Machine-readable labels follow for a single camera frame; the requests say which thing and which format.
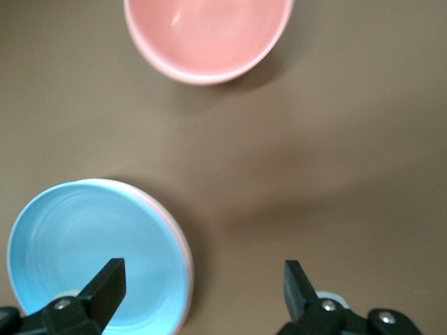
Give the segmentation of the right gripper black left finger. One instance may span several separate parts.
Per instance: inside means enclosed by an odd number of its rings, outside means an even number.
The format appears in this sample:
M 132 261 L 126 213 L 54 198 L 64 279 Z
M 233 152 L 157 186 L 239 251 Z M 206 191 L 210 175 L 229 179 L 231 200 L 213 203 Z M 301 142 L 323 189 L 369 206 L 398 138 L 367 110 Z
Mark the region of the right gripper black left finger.
M 78 293 L 43 309 L 46 334 L 102 334 L 125 296 L 125 261 L 113 258 Z

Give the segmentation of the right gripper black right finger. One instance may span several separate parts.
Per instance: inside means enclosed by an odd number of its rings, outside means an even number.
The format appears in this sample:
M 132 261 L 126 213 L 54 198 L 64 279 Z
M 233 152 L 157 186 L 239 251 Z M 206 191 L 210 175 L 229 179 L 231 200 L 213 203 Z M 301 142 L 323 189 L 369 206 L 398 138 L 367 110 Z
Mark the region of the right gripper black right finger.
M 341 296 L 315 291 L 297 260 L 284 263 L 284 300 L 290 320 L 280 334 L 368 334 L 366 319 Z

